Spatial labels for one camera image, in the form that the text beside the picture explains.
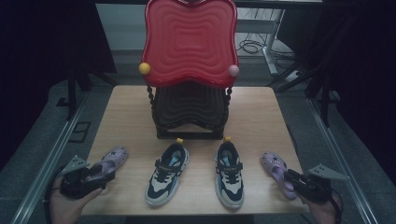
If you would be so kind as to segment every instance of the black strap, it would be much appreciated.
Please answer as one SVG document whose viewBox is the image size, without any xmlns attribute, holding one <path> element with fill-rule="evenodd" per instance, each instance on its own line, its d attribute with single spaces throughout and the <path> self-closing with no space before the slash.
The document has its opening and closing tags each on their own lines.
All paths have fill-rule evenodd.
<svg viewBox="0 0 396 224">
<path fill-rule="evenodd" d="M 217 170 L 218 170 L 218 172 L 221 171 L 221 172 L 226 172 L 226 173 L 237 173 L 237 172 L 241 171 L 243 168 L 244 167 L 243 167 L 242 162 L 239 162 L 238 164 L 232 165 L 232 166 L 226 166 L 221 163 L 218 163 Z"/>
<path fill-rule="evenodd" d="M 157 167 L 159 170 L 164 171 L 166 173 L 178 173 L 180 171 L 179 166 L 168 166 L 168 165 L 160 162 L 160 160 L 155 161 L 155 167 Z"/>
<path fill-rule="evenodd" d="M 341 223 L 341 216 L 342 216 L 342 211 L 340 209 L 340 206 L 338 206 L 337 202 L 334 200 L 333 197 L 330 198 L 330 203 L 332 204 L 332 207 L 334 207 L 335 210 L 335 224 L 340 224 Z"/>
</svg>

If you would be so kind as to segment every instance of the black cable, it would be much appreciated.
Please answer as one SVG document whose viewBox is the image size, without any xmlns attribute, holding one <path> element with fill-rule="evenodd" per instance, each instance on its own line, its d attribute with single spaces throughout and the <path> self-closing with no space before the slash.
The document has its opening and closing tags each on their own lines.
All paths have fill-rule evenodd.
<svg viewBox="0 0 396 224">
<path fill-rule="evenodd" d="M 252 15 L 252 18 L 257 19 L 258 14 L 259 14 L 259 9 L 256 8 L 256 11 L 254 12 L 254 16 Z M 270 20 L 271 20 L 273 14 L 274 14 L 274 10 L 272 10 L 272 12 L 271 12 Z M 237 50 L 242 49 L 244 52 L 249 53 L 249 54 L 255 54 L 255 53 L 258 53 L 259 51 L 262 51 L 262 49 L 266 46 L 266 41 L 267 41 L 268 35 L 266 35 L 265 39 L 264 39 L 262 37 L 262 35 L 254 34 L 255 36 L 258 36 L 262 40 L 262 43 L 257 40 L 250 40 L 252 35 L 253 35 L 252 33 L 247 34 L 246 38 L 244 40 L 242 40 L 241 42 L 239 42 L 239 49 L 237 49 Z"/>
<path fill-rule="evenodd" d="M 270 16 L 270 20 L 272 19 L 272 16 L 274 15 L 274 9 L 271 11 L 271 16 Z"/>
<path fill-rule="evenodd" d="M 333 197 L 330 198 L 330 203 L 332 203 L 332 206 L 335 209 L 335 224 L 340 224 L 344 212 L 344 202 L 343 202 L 343 198 L 341 197 L 340 193 L 338 193 L 337 190 L 333 189 L 332 191 L 335 192 L 338 198 L 340 199 L 341 206 L 338 206 L 338 203 L 334 200 L 334 198 Z"/>
<path fill-rule="evenodd" d="M 51 177 L 51 179 L 49 180 L 49 183 L 47 184 L 47 188 L 46 188 L 46 192 L 44 195 L 44 201 L 43 201 L 43 205 L 44 205 L 44 213 L 46 216 L 46 220 L 47 220 L 47 224 L 51 224 L 52 221 L 50 220 L 50 195 L 53 191 L 53 182 L 55 181 L 56 177 L 58 176 L 58 174 L 64 169 L 65 166 L 61 166 Z"/>
</svg>

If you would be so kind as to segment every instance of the pink ball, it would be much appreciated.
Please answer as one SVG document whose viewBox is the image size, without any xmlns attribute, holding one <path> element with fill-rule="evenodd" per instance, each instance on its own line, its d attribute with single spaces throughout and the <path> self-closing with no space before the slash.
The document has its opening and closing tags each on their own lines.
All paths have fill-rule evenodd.
<svg viewBox="0 0 396 224">
<path fill-rule="evenodd" d="M 239 75 L 239 67 L 238 67 L 238 65 L 235 65 L 235 64 L 231 65 L 228 68 L 228 72 L 230 73 L 230 76 L 237 77 Z"/>
</svg>

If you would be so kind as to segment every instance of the yellow ball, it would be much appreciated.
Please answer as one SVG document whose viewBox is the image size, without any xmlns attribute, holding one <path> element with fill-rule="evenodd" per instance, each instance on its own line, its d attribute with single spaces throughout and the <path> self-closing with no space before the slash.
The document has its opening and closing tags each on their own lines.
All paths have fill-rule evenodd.
<svg viewBox="0 0 396 224">
<path fill-rule="evenodd" d="M 149 64 L 148 63 L 141 63 L 139 64 L 139 71 L 141 74 L 146 75 L 149 73 Z"/>
</svg>

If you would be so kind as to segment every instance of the children's shoe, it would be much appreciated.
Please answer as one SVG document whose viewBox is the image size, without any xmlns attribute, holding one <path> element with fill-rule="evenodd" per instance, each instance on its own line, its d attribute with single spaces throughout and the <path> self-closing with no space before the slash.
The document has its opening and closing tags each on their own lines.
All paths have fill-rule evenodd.
<svg viewBox="0 0 396 224">
<path fill-rule="evenodd" d="M 243 169 L 238 152 L 232 142 L 225 140 L 215 154 L 216 193 L 227 207 L 237 209 L 244 202 Z"/>
<path fill-rule="evenodd" d="M 181 145 L 181 142 L 181 139 L 177 139 L 177 142 L 155 161 L 156 169 L 146 190 L 148 204 L 160 206 L 175 196 L 180 175 L 190 161 L 189 151 Z"/>
<path fill-rule="evenodd" d="M 294 192 L 293 185 L 285 181 L 284 173 L 288 170 L 286 163 L 274 152 L 265 152 L 262 154 L 262 166 L 282 190 L 283 195 L 289 199 L 294 200 L 297 195 Z"/>
<path fill-rule="evenodd" d="M 127 157 L 128 151 L 126 147 L 113 147 L 101 161 L 92 166 L 90 169 L 90 180 L 112 174 L 124 164 Z"/>
</svg>

